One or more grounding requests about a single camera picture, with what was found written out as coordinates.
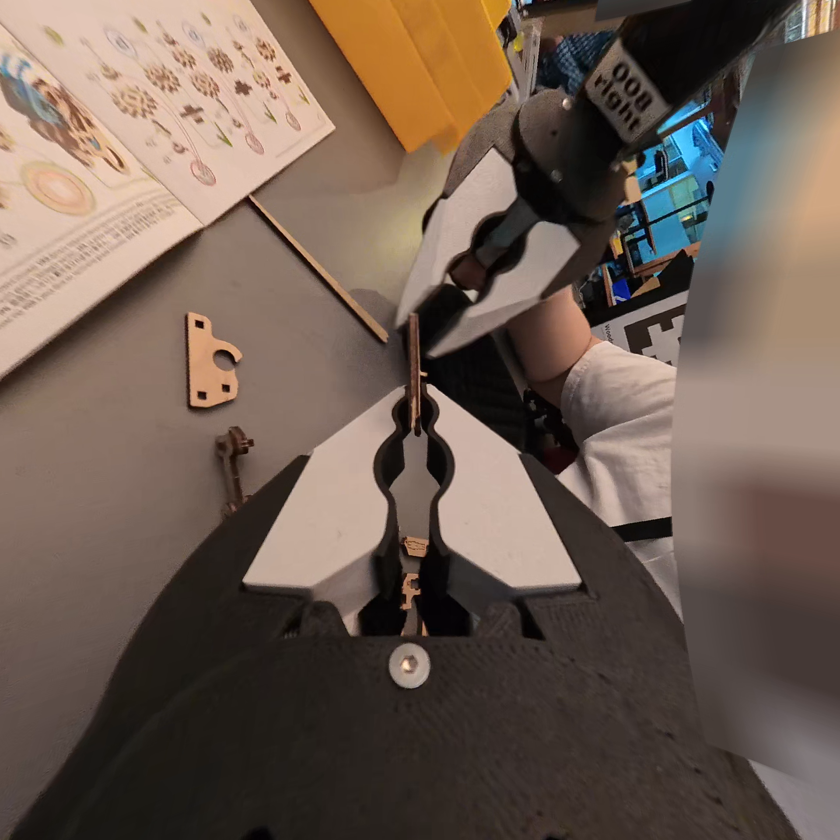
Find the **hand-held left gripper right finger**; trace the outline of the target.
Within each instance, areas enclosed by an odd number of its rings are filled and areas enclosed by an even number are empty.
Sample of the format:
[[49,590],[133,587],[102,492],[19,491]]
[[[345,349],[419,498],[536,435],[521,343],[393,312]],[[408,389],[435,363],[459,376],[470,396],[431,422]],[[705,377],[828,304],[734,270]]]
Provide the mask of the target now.
[[428,473],[429,633],[468,634],[494,604],[580,590],[522,454],[432,385]]

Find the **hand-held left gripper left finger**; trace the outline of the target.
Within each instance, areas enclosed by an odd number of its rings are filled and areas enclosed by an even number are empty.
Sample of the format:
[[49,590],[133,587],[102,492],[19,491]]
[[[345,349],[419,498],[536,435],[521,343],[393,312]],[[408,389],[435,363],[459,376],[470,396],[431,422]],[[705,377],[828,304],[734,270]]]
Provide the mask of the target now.
[[395,388],[312,450],[243,578],[249,592],[335,606],[350,634],[401,573],[392,484],[403,472]]

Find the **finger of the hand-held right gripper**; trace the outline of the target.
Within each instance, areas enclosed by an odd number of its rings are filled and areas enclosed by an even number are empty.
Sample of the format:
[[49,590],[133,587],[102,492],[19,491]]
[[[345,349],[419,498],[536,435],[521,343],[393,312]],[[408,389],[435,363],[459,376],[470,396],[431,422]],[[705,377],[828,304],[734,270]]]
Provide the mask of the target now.
[[458,315],[441,338],[431,342],[428,357],[462,350],[531,309],[579,246],[566,226],[537,223],[528,232],[519,262],[488,280],[482,296]]
[[500,153],[486,153],[452,194],[435,204],[397,307],[398,329],[445,282],[453,261],[470,251],[478,228],[515,203],[514,177]]

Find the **wooden model part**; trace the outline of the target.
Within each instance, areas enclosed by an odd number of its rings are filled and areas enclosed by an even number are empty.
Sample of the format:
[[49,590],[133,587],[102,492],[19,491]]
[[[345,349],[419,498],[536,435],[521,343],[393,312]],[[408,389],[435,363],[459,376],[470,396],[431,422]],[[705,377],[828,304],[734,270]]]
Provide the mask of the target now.
[[421,332],[419,317],[414,311],[407,320],[409,380],[407,386],[407,400],[409,406],[409,421],[411,430],[416,437],[423,433],[422,412],[424,398],[424,377],[422,369]]

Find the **person's right forearm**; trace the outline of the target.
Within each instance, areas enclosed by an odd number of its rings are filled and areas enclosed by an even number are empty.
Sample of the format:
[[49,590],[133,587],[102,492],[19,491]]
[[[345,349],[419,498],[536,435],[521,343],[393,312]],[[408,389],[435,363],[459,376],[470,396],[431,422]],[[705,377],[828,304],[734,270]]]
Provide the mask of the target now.
[[507,334],[529,388],[555,407],[571,370],[600,342],[572,286],[510,320]]

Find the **person's right hand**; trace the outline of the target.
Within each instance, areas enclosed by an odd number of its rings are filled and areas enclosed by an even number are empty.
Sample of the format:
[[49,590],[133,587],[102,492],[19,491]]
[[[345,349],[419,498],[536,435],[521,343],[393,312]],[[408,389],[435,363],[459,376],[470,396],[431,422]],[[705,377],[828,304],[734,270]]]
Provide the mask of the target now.
[[487,269],[472,254],[459,257],[449,268],[450,279],[461,289],[482,292],[487,283]]

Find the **small dark wooden wheel part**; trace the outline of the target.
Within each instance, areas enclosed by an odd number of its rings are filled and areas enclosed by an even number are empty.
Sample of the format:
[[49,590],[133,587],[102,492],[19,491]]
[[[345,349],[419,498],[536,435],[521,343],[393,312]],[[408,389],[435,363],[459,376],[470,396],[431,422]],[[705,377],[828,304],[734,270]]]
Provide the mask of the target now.
[[239,426],[231,426],[225,433],[215,437],[215,454],[222,466],[226,492],[223,519],[233,516],[250,498],[243,488],[238,460],[247,455],[254,444],[253,438]]

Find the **black textured pad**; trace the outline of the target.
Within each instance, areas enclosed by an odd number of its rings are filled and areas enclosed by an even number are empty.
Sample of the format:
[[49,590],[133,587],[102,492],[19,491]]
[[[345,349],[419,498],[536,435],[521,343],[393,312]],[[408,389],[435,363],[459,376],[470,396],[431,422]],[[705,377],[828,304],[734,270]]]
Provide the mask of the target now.
[[485,335],[447,355],[433,358],[432,341],[469,303],[457,287],[443,285],[418,311],[419,340],[427,381],[516,450],[526,444],[522,396],[497,342]]

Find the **black white marker sign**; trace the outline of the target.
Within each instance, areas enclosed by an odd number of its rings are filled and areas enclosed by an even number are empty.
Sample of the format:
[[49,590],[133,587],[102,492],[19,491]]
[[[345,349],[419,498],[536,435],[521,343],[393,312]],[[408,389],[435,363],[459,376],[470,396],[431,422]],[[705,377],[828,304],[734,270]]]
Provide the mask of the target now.
[[676,368],[688,295],[683,290],[629,313],[615,314],[591,331],[599,340]]

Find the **thin wooden stick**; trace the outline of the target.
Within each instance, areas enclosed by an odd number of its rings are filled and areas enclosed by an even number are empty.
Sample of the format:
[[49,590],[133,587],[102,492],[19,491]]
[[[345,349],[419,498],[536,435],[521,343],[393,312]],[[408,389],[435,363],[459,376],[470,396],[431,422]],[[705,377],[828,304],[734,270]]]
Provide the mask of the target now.
[[351,294],[272,216],[255,194],[248,194],[248,203],[269,228],[288,246],[299,260],[305,264],[320,281],[330,289],[331,293],[352,312],[353,316],[380,343],[387,344],[389,333],[370,313],[355,300]]

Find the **stack of yellow plastic bins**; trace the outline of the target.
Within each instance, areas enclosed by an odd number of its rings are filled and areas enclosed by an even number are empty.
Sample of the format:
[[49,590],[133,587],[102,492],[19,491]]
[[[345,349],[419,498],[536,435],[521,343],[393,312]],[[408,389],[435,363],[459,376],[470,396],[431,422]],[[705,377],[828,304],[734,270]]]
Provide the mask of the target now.
[[310,1],[407,153],[453,151],[509,89],[504,1]]

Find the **illustrated instruction booklet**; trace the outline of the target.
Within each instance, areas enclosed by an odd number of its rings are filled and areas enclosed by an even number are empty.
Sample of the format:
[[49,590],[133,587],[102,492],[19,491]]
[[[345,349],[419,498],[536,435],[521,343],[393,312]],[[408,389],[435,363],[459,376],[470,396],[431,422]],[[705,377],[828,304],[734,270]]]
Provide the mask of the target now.
[[251,2],[1,19],[5,377],[334,125]]

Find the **flat wooden bracket part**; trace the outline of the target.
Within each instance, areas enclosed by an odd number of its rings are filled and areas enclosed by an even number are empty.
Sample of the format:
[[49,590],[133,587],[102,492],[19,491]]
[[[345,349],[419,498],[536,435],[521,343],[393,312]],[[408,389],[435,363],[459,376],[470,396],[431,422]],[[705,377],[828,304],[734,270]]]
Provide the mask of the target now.
[[[185,315],[187,405],[206,409],[232,402],[238,396],[236,365],[243,354],[233,344],[214,336],[208,317],[189,311]],[[230,357],[233,367],[223,369],[216,354]]]

